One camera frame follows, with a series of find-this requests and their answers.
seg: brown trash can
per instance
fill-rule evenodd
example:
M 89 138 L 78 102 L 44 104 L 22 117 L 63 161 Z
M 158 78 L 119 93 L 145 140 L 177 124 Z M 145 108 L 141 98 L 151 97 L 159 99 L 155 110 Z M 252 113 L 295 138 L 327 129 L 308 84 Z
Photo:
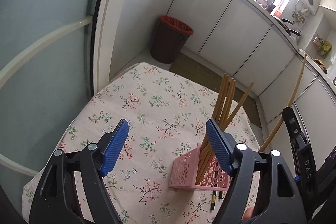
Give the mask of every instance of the brown trash can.
M 193 33 L 193 29 L 182 21 L 161 16 L 152 43 L 152 57 L 161 63 L 173 63 Z

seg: white cabinet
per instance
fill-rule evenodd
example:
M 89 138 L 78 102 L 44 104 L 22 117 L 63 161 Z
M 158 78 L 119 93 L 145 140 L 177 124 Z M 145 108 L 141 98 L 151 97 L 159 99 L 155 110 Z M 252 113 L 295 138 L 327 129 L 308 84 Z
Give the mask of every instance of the white cabinet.
M 336 105 L 329 93 L 332 94 L 318 77 L 295 101 L 305 124 L 317 169 L 336 145 Z
M 279 118 L 280 118 L 280 115 L 267 124 L 267 129 L 269 133 L 271 133 L 274 126 L 277 124 Z M 293 177 L 295 177 L 295 166 L 294 166 L 294 159 L 293 159 L 293 153 L 292 153 L 292 146 L 291 146 L 289 134 L 288 134 L 288 131 L 287 131 L 287 128 L 284 122 L 280 126 L 280 129 L 274 136 L 270 145 L 272 149 L 276 149 L 280 151 L 290 171 L 292 172 Z
M 272 27 L 234 77 L 245 86 L 253 81 L 252 90 L 259 96 L 295 55 L 286 41 L 285 37 Z
M 259 99 L 264 110 L 266 122 L 270 122 L 286 107 L 302 67 L 302 59 L 295 56 L 274 82 L 261 93 Z M 296 97 L 313 82 L 316 75 L 305 65 Z
M 199 55 L 234 75 L 270 28 L 242 0 L 232 0 Z
M 231 0 L 174 0 L 168 15 L 189 25 L 194 34 L 185 44 L 198 53 Z

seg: floral tablecloth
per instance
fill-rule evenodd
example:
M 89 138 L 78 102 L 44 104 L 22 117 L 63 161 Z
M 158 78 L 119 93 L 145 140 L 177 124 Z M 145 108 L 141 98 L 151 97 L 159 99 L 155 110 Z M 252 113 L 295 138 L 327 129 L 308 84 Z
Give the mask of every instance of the floral tablecloth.
M 129 123 L 128 138 L 114 170 L 104 178 L 121 220 L 140 224 L 211 223 L 222 201 L 217 199 L 215 210 L 210 211 L 211 191 L 168 188 L 168 180 L 174 158 L 202 142 L 217 95 L 179 75 L 140 63 L 90 100 L 57 148 L 81 150 L 98 142 L 124 118 Z M 232 102 L 231 111 L 236 105 Z M 253 150 L 259 148 L 242 107 L 226 132 Z M 27 221 L 41 174 L 23 190 L 22 213 Z M 247 206 L 255 203 L 258 181 L 255 174 Z M 80 174 L 76 174 L 76 186 L 83 215 L 93 221 Z

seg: brown mat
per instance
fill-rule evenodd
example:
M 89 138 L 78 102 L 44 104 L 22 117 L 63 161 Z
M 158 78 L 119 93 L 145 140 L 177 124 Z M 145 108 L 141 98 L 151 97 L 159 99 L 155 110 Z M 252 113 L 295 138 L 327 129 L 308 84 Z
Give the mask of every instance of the brown mat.
M 181 75 L 193 82 L 203 85 L 215 92 L 219 92 L 222 77 L 197 61 L 179 53 L 169 71 Z M 239 102 L 244 92 L 236 87 L 234 100 Z M 255 100 L 248 96 L 243 104 L 251 123 L 261 128 L 259 113 Z

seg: pink basket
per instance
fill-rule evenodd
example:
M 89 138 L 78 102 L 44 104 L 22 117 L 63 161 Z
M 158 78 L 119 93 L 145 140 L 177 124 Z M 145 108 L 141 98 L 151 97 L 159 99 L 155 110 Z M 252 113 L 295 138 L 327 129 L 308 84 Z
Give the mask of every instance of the pink basket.
M 173 168 L 169 178 L 169 187 L 194 191 L 194 190 L 216 190 L 227 191 L 229 188 L 229 178 L 227 173 L 221 170 L 216 156 L 213 157 L 208 171 L 205 173 L 201 185 L 196 185 L 198 161 L 201 144 L 188 153 L 179 156 L 174 160 Z

